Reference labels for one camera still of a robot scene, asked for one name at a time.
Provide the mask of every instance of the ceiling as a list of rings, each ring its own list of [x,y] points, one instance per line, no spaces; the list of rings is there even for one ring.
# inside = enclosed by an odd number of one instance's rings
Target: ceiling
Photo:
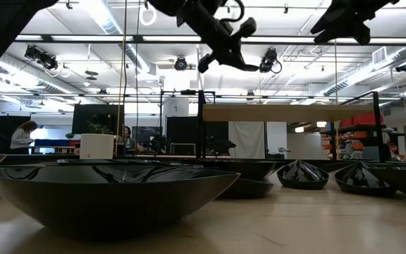
[[[96,24],[91,15],[79,1],[71,1],[73,10],[68,10],[66,1],[60,1],[48,10],[40,11],[23,30],[22,34],[76,34],[100,35],[104,31]],[[252,16],[257,21],[255,35],[309,35],[309,30],[324,14],[329,6],[329,0],[243,0],[246,5],[244,20]],[[108,1],[111,10],[118,21],[123,24],[124,1]],[[289,11],[283,13],[287,3]],[[176,27],[175,18],[168,17],[160,12],[152,25],[143,25],[138,22],[138,1],[128,1],[126,25],[129,35],[194,35],[195,33],[186,25]],[[217,17],[235,16],[238,8],[232,7],[230,13],[227,8],[220,8]],[[151,11],[144,14],[145,20],[150,20]],[[396,5],[386,6],[376,13],[376,18],[366,22],[371,28],[373,37],[406,37],[406,0]],[[116,44],[91,45],[90,59],[87,60],[89,45],[86,44],[52,44],[29,43],[41,50],[57,56],[57,59],[69,67],[73,72],[64,78],[56,78],[87,93],[96,93],[100,89],[107,89],[111,94],[119,91],[121,84],[122,51]],[[27,43],[13,43],[7,54],[36,68],[40,65],[29,63],[24,57]],[[184,56],[189,64],[197,65],[196,44],[138,44],[135,45],[138,54],[146,61],[157,64],[159,76],[162,78],[171,75],[190,81],[191,89],[198,89],[197,72],[195,69],[182,72],[173,70],[172,64],[177,56]],[[248,64],[258,65],[265,51],[274,47],[278,55],[282,55],[283,70],[278,75],[272,73],[248,73],[229,66],[219,66],[212,63],[209,70],[201,76],[205,90],[214,90],[219,94],[246,94],[247,90],[254,90],[256,94],[272,95],[278,91],[289,95],[311,95],[312,87],[324,85],[347,71],[370,60],[372,52],[379,47],[373,46],[286,46],[286,45],[253,45],[246,44],[242,48],[245,61]],[[202,54],[209,53],[208,46],[200,45]],[[136,80],[135,68],[129,63],[127,72],[127,93],[134,93],[133,87],[140,87],[141,93],[158,92],[164,82],[148,83]],[[96,81],[84,85],[86,70],[99,73]],[[381,85],[382,80],[372,80],[367,85],[371,87]],[[349,96],[358,95],[364,89],[350,89]],[[105,102],[115,102],[117,98],[102,98]]]

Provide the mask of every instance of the shelf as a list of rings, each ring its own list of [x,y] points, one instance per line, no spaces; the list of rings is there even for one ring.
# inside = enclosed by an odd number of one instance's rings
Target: shelf
[[[205,104],[205,121],[333,122],[373,113],[372,105]]]
[[[349,131],[375,131],[375,124],[357,124],[338,129],[339,133],[346,133]],[[331,134],[331,131],[321,131],[320,134]]]

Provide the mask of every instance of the duct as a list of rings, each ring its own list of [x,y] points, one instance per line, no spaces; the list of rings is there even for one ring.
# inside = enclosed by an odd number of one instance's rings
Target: duct
[[[85,0],[81,1],[87,12],[100,28],[108,35],[123,35],[123,28],[118,23],[111,7],[106,0]],[[126,56],[133,64],[137,64],[137,71],[140,73],[148,73],[150,65],[136,51],[133,44],[127,43],[125,46]]]
[[[32,89],[35,89],[35,86],[37,85],[42,85],[45,87],[45,91],[54,93],[83,93],[83,91],[76,89],[65,82],[62,82],[57,78],[52,78],[44,71],[27,65],[26,63],[23,63],[22,61],[15,59],[8,54],[4,54],[0,58],[0,72],[2,69],[6,70],[6,73],[9,73],[9,75],[11,75],[11,77],[13,78],[18,77],[19,79],[23,79],[23,82],[21,84],[27,83],[32,86]],[[87,99],[89,103],[105,104],[105,102],[97,98],[85,99]]]
[[[328,84],[328,88],[321,91],[317,96],[330,96],[336,91],[341,91],[344,88],[355,85],[362,80],[372,77],[377,74],[378,71],[389,68],[391,66],[399,66],[406,61],[406,47],[404,48],[387,48],[386,60],[374,64],[372,59],[366,63],[348,71],[343,77],[336,83],[336,80]]]

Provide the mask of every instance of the black machine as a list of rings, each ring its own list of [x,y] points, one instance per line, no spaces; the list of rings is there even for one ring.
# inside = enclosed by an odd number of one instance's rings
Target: black machine
[[[242,0],[235,1],[240,7],[240,16],[236,19],[218,20],[214,14],[227,0],[148,0],[157,10],[177,17],[178,27],[187,23],[213,50],[212,54],[207,54],[200,60],[200,72],[205,72],[214,60],[243,71],[257,71],[259,67],[246,64],[240,52],[241,38],[253,35],[257,24],[253,18],[248,18],[233,34],[229,23],[239,22],[245,13]],[[0,57],[36,12],[57,2],[58,0],[0,0]],[[368,44],[370,30],[363,22],[374,18],[375,12],[386,4],[397,2],[399,0],[332,0],[327,12],[311,30],[313,34],[321,32],[314,41],[327,42],[339,37],[354,37],[361,45]]]

